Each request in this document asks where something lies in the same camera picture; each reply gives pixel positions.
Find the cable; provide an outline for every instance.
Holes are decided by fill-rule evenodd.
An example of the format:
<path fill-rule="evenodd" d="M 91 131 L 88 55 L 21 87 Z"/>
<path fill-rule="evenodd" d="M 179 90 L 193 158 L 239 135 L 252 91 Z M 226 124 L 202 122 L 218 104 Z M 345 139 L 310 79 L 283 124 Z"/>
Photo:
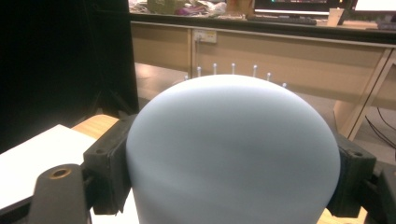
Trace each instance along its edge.
<path fill-rule="evenodd" d="M 375 134 L 381 139 L 383 140 L 385 143 L 387 143 L 390 147 L 392 147 L 393 149 L 396 150 L 396 144 L 394 142 L 392 142 L 390 139 L 388 139 L 383 133 L 381 133 L 375 126 L 374 124 L 366 117 L 367 122 L 369 123 L 370 127 L 373 129 L 373 131 L 375 132 Z"/>
<path fill-rule="evenodd" d="M 394 128 L 393 126 L 391 126 L 390 124 L 388 124 L 388 123 L 384 120 L 384 118 L 382 117 L 381 111 L 379 110 L 379 107 L 377 107 L 376 109 L 378 110 L 379 117 L 381 117 L 381 119 L 384 121 L 384 123 L 386 123 L 391 129 L 393 129 L 394 131 L 396 131 L 396 128 Z"/>

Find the desk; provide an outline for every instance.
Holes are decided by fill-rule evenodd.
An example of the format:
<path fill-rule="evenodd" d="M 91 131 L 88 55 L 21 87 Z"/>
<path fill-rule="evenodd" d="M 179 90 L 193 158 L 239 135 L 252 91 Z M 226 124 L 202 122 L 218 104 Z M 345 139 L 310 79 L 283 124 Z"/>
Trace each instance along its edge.
<path fill-rule="evenodd" d="M 110 116 L 97 115 L 81 122 L 79 125 L 73 127 L 72 129 L 81 133 L 85 133 L 88 136 L 92 136 L 97 139 L 109 128 L 111 128 L 111 126 L 116 122 L 117 119 L 114 119 Z M 326 209 L 323 212 L 320 220 L 318 221 L 318 224 L 362 224 L 364 223 L 366 214 L 366 211 L 364 209 L 361 209 L 358 218 L 338 218 L 332 217 L 330 212 Z"/>
<path fill-rule="evenodd" d="M 295 92 L 335 99 L 338 132 L 353 140 L 370 106 L 396 109 L 396 32 L 131 14 L 134 59 L 196 77 L 272 73 Z M 217 31 L 197 44 L 194 29 Z"/>

